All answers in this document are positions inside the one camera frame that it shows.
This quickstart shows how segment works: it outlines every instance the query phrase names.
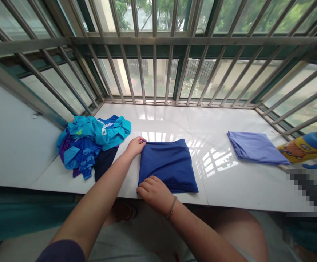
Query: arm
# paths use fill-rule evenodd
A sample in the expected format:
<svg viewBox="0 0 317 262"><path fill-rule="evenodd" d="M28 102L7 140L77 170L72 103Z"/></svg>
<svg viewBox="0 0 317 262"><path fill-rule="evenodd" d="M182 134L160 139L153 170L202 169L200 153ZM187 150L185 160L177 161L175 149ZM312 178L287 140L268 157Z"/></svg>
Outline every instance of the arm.
<svg viewBox="0 0 317 262"><path fill-rule="evenodd" d="M166 216L174 196L157 177L146 178L137 188L139 195L158 213ZM176 200L169 221L197 261L247 261L230 243Z"/></svg>
<svg viewBox="0 0 317 262"><path fill-rule="evenodd" d="M65 220L51 243L58 240L74 240L82 248L86 260L121 189L133 159L141 153L146 141L134 138L125 152L95 183Z"/></svg>

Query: hand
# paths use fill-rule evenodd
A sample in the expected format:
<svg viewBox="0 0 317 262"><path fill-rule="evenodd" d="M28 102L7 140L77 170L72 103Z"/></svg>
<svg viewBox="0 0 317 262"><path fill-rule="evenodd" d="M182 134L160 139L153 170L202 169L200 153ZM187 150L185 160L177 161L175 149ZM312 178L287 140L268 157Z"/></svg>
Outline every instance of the hand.
<svg viewBox="0 0 317 262"><path fill-rule="evenodd" d="M163 216L169 213L174 196L158 177L146 178L136 191L158 213Z"/></svg>
<svg viewBox="0 0 317 262"><path fill-rule="evenodd" d="M145 145L146 139L138 136L129 142L125 152L134 158L141 153Z"/></svg>

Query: dark sleeve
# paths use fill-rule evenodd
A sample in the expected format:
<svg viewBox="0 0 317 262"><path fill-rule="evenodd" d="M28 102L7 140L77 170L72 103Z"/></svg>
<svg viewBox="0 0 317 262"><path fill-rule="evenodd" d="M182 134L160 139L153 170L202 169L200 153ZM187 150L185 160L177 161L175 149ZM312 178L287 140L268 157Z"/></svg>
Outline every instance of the dark sleeve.
<svg viewBox="0 0 317 262"><path fill-rule="evenodd" d="M81 247L73 240L59 240L47 246L36 262L85 262Z"/></svg>

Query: bracelet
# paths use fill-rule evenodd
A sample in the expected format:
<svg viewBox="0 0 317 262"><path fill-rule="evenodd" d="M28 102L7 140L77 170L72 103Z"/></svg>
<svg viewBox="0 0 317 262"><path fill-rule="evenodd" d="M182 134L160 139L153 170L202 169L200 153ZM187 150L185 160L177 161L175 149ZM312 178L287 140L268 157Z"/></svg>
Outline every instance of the bracelet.
<svg viewBox="0 0 317 262"><path fill-rule="evenodd" d="M165 217L165 219L166 220L168 220L169 219L169 217L170 217L170 215L173 213L173 207L174 207L174 204L175 204L175 201L177 200L177 197L175 196L174 197L174 200L173 200L173 204L172 204L172 206L170 207L170 211L169 211L169 213L166 215L166 217Z"/></svg>

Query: white tile countertop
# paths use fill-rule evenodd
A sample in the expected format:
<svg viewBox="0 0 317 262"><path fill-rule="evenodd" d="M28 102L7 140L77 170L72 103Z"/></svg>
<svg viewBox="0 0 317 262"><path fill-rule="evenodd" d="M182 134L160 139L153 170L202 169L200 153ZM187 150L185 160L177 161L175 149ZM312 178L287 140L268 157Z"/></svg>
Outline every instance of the white tile countertop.
<svg viewBox="0 0 317 262"><path fill-rule="evenodd" d="M236 158L228 131L265 133L275 146L286 142L254 110L105 104L95 117L107 119L112 115L124 116L132 124L131 134L119 146L115 160L137 136L148 141L185 139L199 193L175 194L183 203L282 212L316 211L284 171ZM132 162L119 197L139 198L139 167L140 155ZM82 175L72 178L72 170L65 169L58 156L32 189L85 194L94 183L94 177L87 181Z"/></svg>

